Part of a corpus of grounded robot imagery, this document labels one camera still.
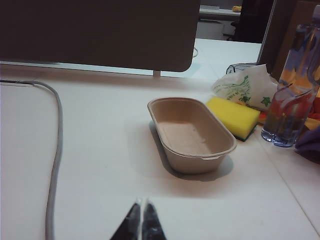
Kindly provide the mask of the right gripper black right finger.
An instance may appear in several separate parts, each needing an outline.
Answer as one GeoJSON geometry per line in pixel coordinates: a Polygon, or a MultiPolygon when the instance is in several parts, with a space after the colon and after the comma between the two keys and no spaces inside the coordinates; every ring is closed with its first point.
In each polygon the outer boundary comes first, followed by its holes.
{"type": "Polygon", "coordinates": [[[143,221],[141,227],[142,240],[166,240],[167,237],[164,233],[160,223],[157,210],[154,204],[147,199],[143,211],[143,221]]]}

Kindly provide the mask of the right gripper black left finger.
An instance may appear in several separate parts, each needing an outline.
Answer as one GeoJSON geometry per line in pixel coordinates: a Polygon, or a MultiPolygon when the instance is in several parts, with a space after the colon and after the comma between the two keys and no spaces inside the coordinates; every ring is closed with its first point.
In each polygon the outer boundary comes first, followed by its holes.
{"type": "Polygon", "coordinates": [[[137,240],[141,224],[141,199],[137,198],[110,238],[111,240],[137,240]]]}

